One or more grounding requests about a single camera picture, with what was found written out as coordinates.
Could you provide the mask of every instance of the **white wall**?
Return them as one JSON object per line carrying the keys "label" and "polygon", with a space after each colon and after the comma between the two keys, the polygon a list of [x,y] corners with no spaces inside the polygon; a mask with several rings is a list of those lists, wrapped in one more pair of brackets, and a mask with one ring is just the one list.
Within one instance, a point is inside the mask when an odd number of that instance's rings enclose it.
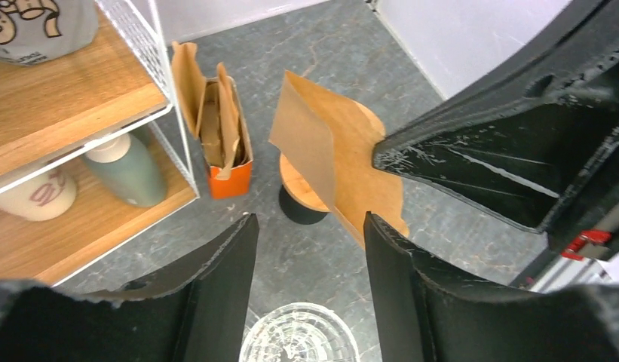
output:
{"label": "white wall", "polygon": [[[151,22],[148,0],[131,0]],[[165,39],[188,41],[326,0],[155,0]]]}
{"label": "white wall", "polygon": [[379,0],[378,12],[440,95],[449,98],[513,55],[568,3]]}

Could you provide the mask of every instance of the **brown paper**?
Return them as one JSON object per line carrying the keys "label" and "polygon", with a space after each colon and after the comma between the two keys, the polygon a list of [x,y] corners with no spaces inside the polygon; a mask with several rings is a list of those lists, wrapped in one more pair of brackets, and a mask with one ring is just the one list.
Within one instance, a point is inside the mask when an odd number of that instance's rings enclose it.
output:
{"label": "brown paper", "polygon": [[222,135],[222,169],[216,176],[217,179],[229,179],[231,168],[236,159],[236,149],[240,142],[238,128],[233,121],[234,113],[231,110],[233,99],[229,98],[228,91],[222,82],[218,82],[218,99],[220,102],[220,133]]}
{"label": "brown paper", "polygon": [[362,246],[367,211],[409,232],[400,215],[401,178],[371,165],[373,147],[384,137],[384,126],[365,106],[286,72],[270,142]]}
{"label": "brown paper", "polygon": [[220,118],[218,84],[207,83],[204,101],[201,103],[201,120],[197,132],[205,151],[205,159],[210,166],[222,167],[222,145],[220,143]]}
{"label": "brown paper", "polygon": [[[240,135],[241,126],[238,119],[238,107],[236,107],[237,99],[234,97],[234,88],[231,86],[231,81],[229,81],[229,77],[227,76],[227,69],[225,69],[223,63],[218,63],[216,71],[218,72],[218,82],[225,88],[227,98],[230,100],[230,102],[228,102],[228,108],[231,110],[231,121],[234,122],[237,133]],[[244,145],[242,142],[238,142],[234,156],[234,166],[242,164],[245,161],[245,156]]]}
{"label": "brown paper", "polygon": [[173,41],[173,58],[171,70],[176,83],[176,94],[182,116],[185,118],[189,131],[198,139],[200,130],[201,107],[207,80],[196,63],[195,43],[178,44]]}

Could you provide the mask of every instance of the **wooden shelf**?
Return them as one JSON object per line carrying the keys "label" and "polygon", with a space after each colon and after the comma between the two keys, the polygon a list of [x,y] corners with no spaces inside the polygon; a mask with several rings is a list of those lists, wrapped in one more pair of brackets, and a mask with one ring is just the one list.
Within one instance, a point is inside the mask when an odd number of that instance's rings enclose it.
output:
{"label": "wooden shelf", "polygon": [[73,54],[32,67],[0,63],[0,175],[166,104],[101,14],[93,43]]}
{"label": "wooden shelf", "polygon": [[29,222],[0,211],[0,278],[36,278],[52,284],[190,202],[194,191],[154,142],[150,151],[167,180],[167,199],[151,208],[118,200],[74,159],[61,168],[78,184],[63,215]]}

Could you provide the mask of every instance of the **brown paper bag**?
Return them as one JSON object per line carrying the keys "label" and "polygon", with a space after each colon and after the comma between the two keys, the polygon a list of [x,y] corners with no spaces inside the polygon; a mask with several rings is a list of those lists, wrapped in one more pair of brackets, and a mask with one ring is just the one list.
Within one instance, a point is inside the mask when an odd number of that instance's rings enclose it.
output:
{"label": "brown paper bag", "polygon": [[189,131],[201,139],[207,163],[220,168],[215,178],[227,180],[236,163],[241,136],[234,91],[225,67],[218,66],[222,80],[208,82],[196,63],[197,45],[174,41],[172,46],[172,73],[182,115]]}
{"label": "brown paper bag", "polygon": [[229,179],[231,169],[236,161],[236,151],[238,150],[238,143],[241,141],[241,137],[238,133],[238,110],[234,104],[234,91],[223,64],[220,63],[217,69],[219,76],[217,86],[220,107],[220,133],[222,135],[222,169],[216,178]]}
{"label": "brown paper bag", "polygon": [[[220,179],[218,177],[222,171],[220,167],[211,166],[207,168],[207,185],[210,188],[211,197],[215,199],[231,198],[248,193],[251,180],[251,170],[253,166],[253,151],[251,148],[249,131],[247,130],[247,121],[245,120],[241,101],[238,96],[238,89],[231,77],[228,77],[228,80],[229,86],[232,90],[231,96],[233,97],[238,110],[238,128],[241,132],[240,145],[244,149],[245,156],[242,160],[239,160],[238,158],[234,160],[234,166],[231,169],[228,179]],[[207,93],[211,92],[211,87],[216,87],[215,93],[220,96],[220,92],[217,89],[219,83],[220,81],[217,78],[208,79]],[[216,112],[219,112],[219,106],[220,105],[217,105],[217,107],[213,109],[216,110]]]}
{"label": "brown paper bag", "polygon": [[401,178],[371,165],[373,147],[384,137],[384,126],[365,106],[285,73],[270,142],[363,247],[367,211],[409,232],[400,215]]}
{"label": "brown paper bag", "polygon": [[185,118],[189,132],[198,139],[200,133],[200,117],[205,95],[207,80],[196,63],[195,43],[171,43],[173,58],[171,69],[173,81],[176,84],[176,94],[182,116]]}

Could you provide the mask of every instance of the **red component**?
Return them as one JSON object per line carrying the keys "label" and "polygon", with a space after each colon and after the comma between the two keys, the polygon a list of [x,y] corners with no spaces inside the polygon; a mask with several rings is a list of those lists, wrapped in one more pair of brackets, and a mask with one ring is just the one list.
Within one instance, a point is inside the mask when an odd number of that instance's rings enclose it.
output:
{"label": "red component", "polygon": [[611,238],[610,232],[600,230],[586,230],[581,232],[562,252],[565,258],[581,261],[584,257],[578,252],[587,244],[604,245]]}

